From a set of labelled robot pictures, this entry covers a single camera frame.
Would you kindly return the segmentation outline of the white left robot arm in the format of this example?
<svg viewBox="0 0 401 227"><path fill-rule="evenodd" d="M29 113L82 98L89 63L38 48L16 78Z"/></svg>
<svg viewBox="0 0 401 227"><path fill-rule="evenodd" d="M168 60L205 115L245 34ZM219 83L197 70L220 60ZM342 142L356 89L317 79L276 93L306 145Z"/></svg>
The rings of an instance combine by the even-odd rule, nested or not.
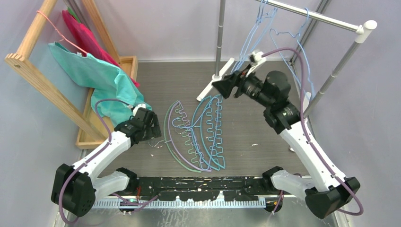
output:
<svg viewBox="0 0 401 227"><path fill-rule="evenodd" d="M89 155L72 165L62 164L55 173L51 201L77 217L86 215L100 199L115 193L133 195L137 174L120 167L112 174L99 175L120 154L142 141L161 136L155 112L136 106L130 119L118 124L110 137Z"/></svg>

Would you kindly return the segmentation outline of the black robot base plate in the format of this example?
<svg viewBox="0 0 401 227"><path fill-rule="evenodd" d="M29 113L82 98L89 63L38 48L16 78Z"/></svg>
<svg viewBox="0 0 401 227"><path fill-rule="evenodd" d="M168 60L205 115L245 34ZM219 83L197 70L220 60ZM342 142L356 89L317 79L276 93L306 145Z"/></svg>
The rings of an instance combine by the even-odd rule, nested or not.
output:
<svg viewBox="0 0 401 227"><path fill-rule="evenodd" d="M262 196L279 195L279 190L264 185L259 176L191 176L191 177L139 177L138 185L116 192L127 198L137 195L142 200L157 196L160 201L215 201L220 193L224 201L254 201Z"/></svg>

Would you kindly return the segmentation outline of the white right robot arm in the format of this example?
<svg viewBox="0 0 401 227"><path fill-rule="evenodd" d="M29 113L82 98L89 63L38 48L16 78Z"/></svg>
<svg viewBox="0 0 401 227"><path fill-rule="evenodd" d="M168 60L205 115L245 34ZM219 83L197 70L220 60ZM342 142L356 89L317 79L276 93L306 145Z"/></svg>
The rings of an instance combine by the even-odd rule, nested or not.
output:
<svg viewBox="0 0 401 227"><path fill-rule="evenodd" d="M262 187L266 193L288 192L304 200L320 219L351 201L360 182L355 177L346 177L312 137L300 111L288 99L291 85L283 72L271 71L261 81L254 73L246 76L245 72L236 71L212 85L225 99L236 87L235 97L247 95L265 107L266 123L288 143L310 174L309 179L303 179L275 166L262 174Z"/></svg>

